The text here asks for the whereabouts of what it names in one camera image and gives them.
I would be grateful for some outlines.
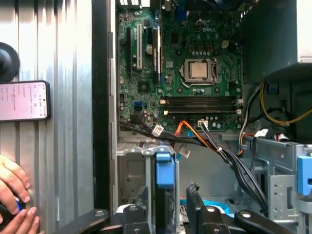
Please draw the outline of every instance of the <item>sata port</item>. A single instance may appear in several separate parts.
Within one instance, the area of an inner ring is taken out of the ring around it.
[[[135,110],[142,110],[142,109],[143,109],[143,102],[141,102],[141,101],[135,101],[135,102],[133,103],[133,108],[134,108]]]

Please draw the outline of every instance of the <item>phone screen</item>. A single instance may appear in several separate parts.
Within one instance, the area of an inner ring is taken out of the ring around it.
[[[0,121],[48,118],[49,93],[45,81],[0,84]]]

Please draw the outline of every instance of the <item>metal side panel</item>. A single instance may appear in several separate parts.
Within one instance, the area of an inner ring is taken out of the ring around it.
[[[0,0],[0,41],[19,53],[15,81],[51,85],[50,120],[0,124],[0,153],[28,174],[50,234],[94,205],[91,1]]]

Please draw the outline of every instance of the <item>cable bundle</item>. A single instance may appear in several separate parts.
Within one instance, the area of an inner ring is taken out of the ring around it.
[[[137,133],[140,133],[146,137],[154,138],[161,141],[171,142],[174,146],[175,143],[190,143],[195,145],[200,145],[209,148],[210,150],[214,151],[218,155],[222,157],[225,163],[227,163],[235,173],[237,181],[241,188],[255,201],[260,205],[262,208],[262,212],[266,214],[268,210],[268,202],[259,187],[256,179],[254,178],[251,171],[247,168],[247,166],[228,148],[217,144],[211,133],[209,132],[208,128],[205,125],[201,125],[205,136],[202,136],[195,128],[193,128],[188,122],[181,121],[178,125],[178,128],[175,134],[169,133],[163,130],[160,136],[152,135],[152,128],[147,126],[138,116],[134,117],[134,123],[139,126],[140,129],[131,126],[128,123],[120,121],[120,124],[123,128],[127,130],[131,130]],[[192,136],[179,136],[180,132],[182,131],[183,126],[188,127],[195,137]]]

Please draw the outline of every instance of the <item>hand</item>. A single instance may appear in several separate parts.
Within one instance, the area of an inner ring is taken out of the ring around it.
[[[12,191],[21,201],[26,203],[30,200],[29,193],[26,190],[29,187],[29,179],[22,168],[5,156],[0,155],[0,201],[11,214],[16,215],[18,213]]]
[[[36,234],[40,218],[35,214],[35,207],[21,210],[0,234]]]

